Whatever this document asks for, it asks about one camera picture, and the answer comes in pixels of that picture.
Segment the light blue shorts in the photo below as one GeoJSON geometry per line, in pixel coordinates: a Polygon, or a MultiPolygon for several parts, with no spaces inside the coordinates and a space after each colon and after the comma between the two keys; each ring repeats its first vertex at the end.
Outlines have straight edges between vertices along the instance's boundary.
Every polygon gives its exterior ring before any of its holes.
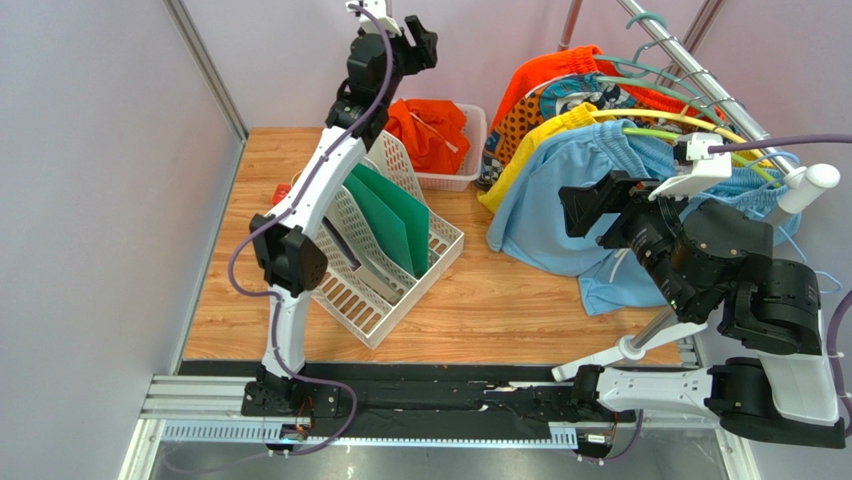
{"type": "Polygon", "coordinates": [[[589,315],[626,307],[654,308],[666,300],[632,253],[624,259],[597,242],[616,220],[602,214],[584,233],[573,234],[572,193],[586,192],[613,172],[631,179],[664,181],[676,175],[674,147],[635,135],[627,119],[592,119],[541,141],[527,159],[505,169],[503,193],[492,186],[482,197],[493,213],[489,248],[549,274],[574,278],[589,315]]]}

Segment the orange shorts front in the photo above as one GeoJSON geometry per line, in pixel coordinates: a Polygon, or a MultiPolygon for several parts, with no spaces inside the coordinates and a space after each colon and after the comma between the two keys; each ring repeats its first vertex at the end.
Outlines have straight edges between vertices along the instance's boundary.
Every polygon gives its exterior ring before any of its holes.
{"type": "Polygon", "coordinates": [[[388,108],[384,130],[402,142],[416,172],[454,175],[470,149],[466,124],[452,101],[399,99],[388,108]]]}

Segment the green hanger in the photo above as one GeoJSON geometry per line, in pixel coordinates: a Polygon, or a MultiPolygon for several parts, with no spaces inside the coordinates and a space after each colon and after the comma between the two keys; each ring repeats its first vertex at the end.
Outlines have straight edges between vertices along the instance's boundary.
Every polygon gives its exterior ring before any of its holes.
{"type": "MultiPolygon", "coordinates": [[[[623,128],[622,131],[626,135],[657,138],[660,140],[667,141],[670,144],[672,144],[673,141],[679,137],[678,134],[673,132],[644,129],[638,127],[623,128]]],[[[736,167],[749,168],[767,181],[773,179],[773,177],[769,173],[769,170],[773,169],[773,166],[767,160],[758,161],[757,156],[753,153],[733,152],[731,154],[731,159],[733,165],[736,167]]]]}

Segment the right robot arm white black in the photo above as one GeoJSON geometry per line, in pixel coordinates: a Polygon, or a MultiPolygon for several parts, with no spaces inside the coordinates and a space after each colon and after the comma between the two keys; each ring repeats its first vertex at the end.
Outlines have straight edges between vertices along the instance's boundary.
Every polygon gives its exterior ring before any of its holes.
{"type": "Polygon", "coordinates": [[[558,196],[566,232],[583,237],[606,214],[597,242],[634,253],[666,308],[639,334],[582,361],[553,369],[573,399],[609,411],[668,410],[716,419],[740,437],[784,445],[842,449],[839,412],[821,295],[807,265],[773,255],[766,222],[716,200],[688,208],[697,190],[687,176],[658,182],[607,173],[558,196]],[[688,336],[720,310],[719,333],[752,351],[721,365],[682,372],[620,367],[652,346],[688,336]]]}

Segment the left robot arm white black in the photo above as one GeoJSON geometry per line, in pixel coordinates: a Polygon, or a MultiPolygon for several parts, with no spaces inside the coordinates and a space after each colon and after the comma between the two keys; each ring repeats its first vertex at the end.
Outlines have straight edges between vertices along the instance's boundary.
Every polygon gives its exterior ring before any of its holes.
{"type": "Polygon", "coordinates": [[[259,294],[268,298],[270,313],[266,351],[245,389],[246,416],[290,414],[303,405],[307,313],[328,267],[315,238],[344,180],[384,130],[401,80],[438,62],[439,36],[417,16],[398,26],[387,13],[349,6],[360,27],[320,142],[291,191],[250,220],[250,233],[239,245],[254,250],[266,284],[259,294]]]}

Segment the yellow shorts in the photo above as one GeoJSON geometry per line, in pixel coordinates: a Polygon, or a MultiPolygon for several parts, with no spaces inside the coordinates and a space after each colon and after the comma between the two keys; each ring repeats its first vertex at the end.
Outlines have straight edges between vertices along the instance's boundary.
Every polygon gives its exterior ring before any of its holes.
{"type": "Polygon", "coordinates": [[[551,137],[571,130],[619,120],[612,116],[595,118],[590,115],[594,111],[598,111],[594,105],[581,103],[566,113],[546,120],[535,128],[528,129],[526,135],[515,147],[514,152],[510,152],[512,156],[508,163],[503,166],[502,173],[496,182],[487,192],[477,194],[479,202],[492,214],[496,214],[510,187],[531,159],[533,153],[551,137]]]}

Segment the patterned blue orange shorts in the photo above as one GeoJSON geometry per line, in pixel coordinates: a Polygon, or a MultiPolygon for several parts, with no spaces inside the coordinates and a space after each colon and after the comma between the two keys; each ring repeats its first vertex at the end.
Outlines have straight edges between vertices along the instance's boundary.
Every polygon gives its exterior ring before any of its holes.
{"type": "MultiPolygon", "coordinates": [[[[608,81],[608,76],[599,72],[566,75],[541,84],[518,101],[489,131],[481,156],[479,177],[474,181],[476,188],[483,192],[490,189],[528,129],[566,113],[581,103],[592,104],[598,110],[652,110],[633,97],[626,85],[608,81]]],[[[686,111],[691,117],[701,118],[699,112],[692,108],[686,111]]]]}

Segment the teal hanger front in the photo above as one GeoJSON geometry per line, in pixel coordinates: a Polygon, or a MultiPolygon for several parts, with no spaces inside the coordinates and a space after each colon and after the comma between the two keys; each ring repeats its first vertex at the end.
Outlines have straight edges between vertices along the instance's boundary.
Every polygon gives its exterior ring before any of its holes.
{"type": "Polygon", "coordinates": [[[608,76],[608,81],[611,81],[613,83],[620,83],[626,86],[634,86],[646,90],[651,90],[661,95],[670,97],[672,99],[676,99],[682,104],[682,110],[688,110],[689,108],[692,108],[699,112],[699,116],[701,118],[710,120],[712,123],[715,123],[719,126],[726,125],[726,119],[724,118],[724,115],[720,113],[716,107],[710,105],[709,99],[706,97],[705,94],[700,93],[697,87],[695,88],[698,90],[698,94],[695,94],[689,91],[682,90],[680,87],[677,86],[670,88],[660,87],[656,84],[656,78],[653,75],[649,75],[642,80],[637,80],[624,78],[620,76],[617,72],[615,76],[608,76]]]}

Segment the teal hanger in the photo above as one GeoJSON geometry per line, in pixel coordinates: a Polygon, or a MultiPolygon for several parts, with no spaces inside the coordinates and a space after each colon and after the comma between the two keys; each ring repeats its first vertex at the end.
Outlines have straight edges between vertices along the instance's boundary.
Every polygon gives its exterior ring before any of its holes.
{"type": "Polygon", "coordinates": [[[656,84],[660,87],[680,87],[682,90],[698,94],[698,90],[686,80],[670,73],[667,68],[658,68],[639,61],[641,54],[660,44],[660,41],[651,41],[637,48],[631,59],[610,55],[594,55],[598,61],[609,62],[615,71],[622,77],[628,79],[642,80],[649,75],[656,78],[656,84]]]}
{"type": "Polygon", "coordinates": [[[698,94],[695,94],[689,91],[682,90],[680,87],[677,86],[670,88],[660,87],[656,84],[656,78],[653,75],[649,75],[642,80],[637,80],[624,78],[620,76],[617,72],[615,76],[608,76],[608,81],[611,81],[613,83],[620,83],[626,86],[634,86],[646,90],[651,90],[661,95],[670,97],[672,99],[676,99],[682,104],[682,110],[688,110],[689,108],[692,108],[699,112],[699,116],[701,118],[710,120],[712,123],[715,123],[719,126],[726,125],[726,119],[724,118],[724,115],[720,113],[716,107],[710,105],[709,99],[706,97],[705,94],[700,93],[697,87],[695,88],[698,90],[698,94]]]}

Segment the teal hanger back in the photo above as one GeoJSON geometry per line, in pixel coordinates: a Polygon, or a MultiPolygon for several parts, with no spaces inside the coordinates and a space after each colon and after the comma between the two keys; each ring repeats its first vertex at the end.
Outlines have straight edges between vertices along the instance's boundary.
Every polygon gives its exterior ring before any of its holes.
{"type": "Polygon", "coordinates": [[[631,59],[610,55],[594,55],[598,61],[609,62],[615,71],[622,77],[628,79],[642,80],[649,75],[656,78],[656,84],[660,87],[680,87],[682,90],[698,94],[698,90],[686,80],[670,73],[667,68],[658,68],[639,61],[641,54],[660,44],[660,41],[651,41],[637,48],[631,59]]]}

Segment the yellow hanger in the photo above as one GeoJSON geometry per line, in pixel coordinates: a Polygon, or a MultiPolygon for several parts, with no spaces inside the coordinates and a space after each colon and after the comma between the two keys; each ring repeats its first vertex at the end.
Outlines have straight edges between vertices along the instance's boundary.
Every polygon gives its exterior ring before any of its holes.
{"type": "Polygon", "coordinates": [[[725,139],[732,141],[735,145],[734,151],[736,153],[741,152],[750,152],[755,157],[760,157],[763,153],[759,149],[746,149],[745,143],[746,140],[740,137],[739,135],[733,133],[725,127],[716,125],[715,123],[707,122],[704,120],[699,120],[690,116],[675,114],[671,112],[664,112],[658,110],[647,110],[647,109],[611,109],[611,110],[603,110],[603,111],[594,111],[590,113],[591,116],[595,118],[602,118],[606,116],[612,117],[650,117],[650,118],[659,118],[672,120],[679,123],[689,124],[700,129],[713,132],[721,135],[725,139]]]}

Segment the white perforated basket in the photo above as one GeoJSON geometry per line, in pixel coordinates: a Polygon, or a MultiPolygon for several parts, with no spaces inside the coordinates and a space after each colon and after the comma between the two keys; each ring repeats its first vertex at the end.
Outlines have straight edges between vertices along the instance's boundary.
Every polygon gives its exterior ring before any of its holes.
{"type": "Polygon", "coordinates": [[[470,149],[461,168],[454,175],[425,174],[414,170],[417,181],[423,189],[463,191],[479,175],[480,154],[487,133],[485,112],[475,105],[455,104],[467,118],[463,133],[470,142],[470,149]]]}

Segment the small red object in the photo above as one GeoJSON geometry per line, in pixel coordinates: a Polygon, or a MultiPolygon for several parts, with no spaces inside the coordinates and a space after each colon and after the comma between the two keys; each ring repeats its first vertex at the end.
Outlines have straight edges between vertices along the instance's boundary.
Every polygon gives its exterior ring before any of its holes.
{"type": "Polygon", "coordinates": [[[291,192],[291,190],[292,190],[291,184],[288,184],[288,183],[277,184],[274,191],[273,191],[272,197],[271,197],[271,204],[277,205],[278,203],[280,203],[282,200],[284,200],[287,197],[287,195],[291,192]]]}

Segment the white file organizer rack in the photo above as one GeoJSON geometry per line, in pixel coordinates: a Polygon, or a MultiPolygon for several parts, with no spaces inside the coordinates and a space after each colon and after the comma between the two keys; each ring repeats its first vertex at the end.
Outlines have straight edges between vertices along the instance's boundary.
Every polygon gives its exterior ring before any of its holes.
{"type": "Polygon", "coordinates": [[[419,278],[394,263],[368,226],[356,200],[340,187],[316,244],[329,265],[313,299],[370,349],[377,348],[460,256],[465,234],[429,213],[428,266],[419,278]]]}

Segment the metal clothes rack rail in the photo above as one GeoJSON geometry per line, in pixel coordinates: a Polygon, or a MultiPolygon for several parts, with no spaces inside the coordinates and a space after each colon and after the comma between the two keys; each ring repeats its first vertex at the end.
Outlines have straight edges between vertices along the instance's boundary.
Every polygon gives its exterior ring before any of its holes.
{"type": "MultiPolygon", "coordinates": [[[[686,46],[668,31],[661,17],[644,9],[636,1],[623,1],[621,6],[632,15],[629,23],[640,24],[652,38],[648,46],[659,46],[684,72],[684,78],[697,86],[700,96],[709,101],[707,107],[720,107],[728,121],[746,135],[736,146],[742,150],[756,149],[767,155],[784,174],[790,191],[784,194],[780,203],[767,216],[770,225],[779,228],[784,221],[803,212],[823,193],[839,185],[840,172],[832,165],[794,167],[786,161],[784,158],[788,153],[779,149],[781,141],[770,137],[742,103],[723,89],[715,75],[703,68],[686,46]]],[[[609,366],[622,361],[635,362],[644,358],[653,348],[681,341],[706,328],[706,324],[677,320],[674,310],[666,307],[638,334],[622,337],[614,347],[607,350],[557,366],[552,369],[552,373],[556,381],[563,382],[575,378],[583,365],[609,366]]]]}

